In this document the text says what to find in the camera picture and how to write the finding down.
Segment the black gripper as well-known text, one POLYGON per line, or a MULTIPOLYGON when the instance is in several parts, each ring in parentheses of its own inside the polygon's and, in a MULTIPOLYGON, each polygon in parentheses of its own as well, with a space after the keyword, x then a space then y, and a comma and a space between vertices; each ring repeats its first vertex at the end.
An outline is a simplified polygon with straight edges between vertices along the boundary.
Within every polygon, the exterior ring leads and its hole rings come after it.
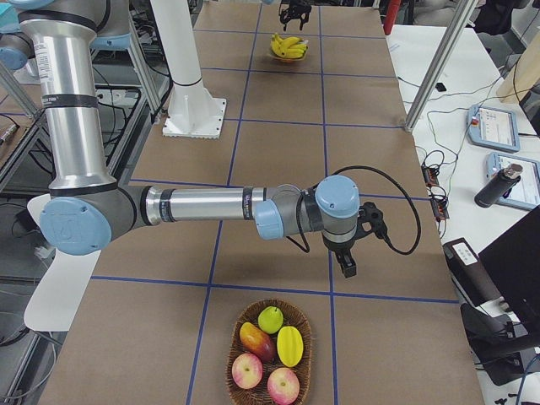
POLYGON ((278 14, 280 24, 283 30, 287 30, 287 26, 291 17, 298 17, 300 21, 300 30, 303 30, 305 24, 309 22, 311 14, 311 5, 305 0, 291 0, 288 2, 288 7, 281 10, 278 14))
POLYGON ((337 262, 345 278, 353 277, 357 274, 357 265, 352 256, 351 248, 355 244, 355 239, 346 241, 333 241, 322 235, 325 247, 335 253, 337 262))

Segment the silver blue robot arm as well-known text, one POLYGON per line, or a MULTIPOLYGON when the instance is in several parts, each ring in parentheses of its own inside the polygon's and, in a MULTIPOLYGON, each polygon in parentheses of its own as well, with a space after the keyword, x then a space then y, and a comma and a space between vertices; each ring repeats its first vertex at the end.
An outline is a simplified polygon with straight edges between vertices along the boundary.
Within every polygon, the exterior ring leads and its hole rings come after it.
POLYGON ((356 274, 351 249, 359 231, 359 190, 343 175, 317 185, 163 189, 135 186, 133 168, 112 172, 105 156, 94 50, 138 48, 126 1, 14 1, 34 49, 55 178, 40 229, 59 251, 84 256, 143 226, 182 220, 251 220, 265 240, 320 232, 345 277, 356 274))

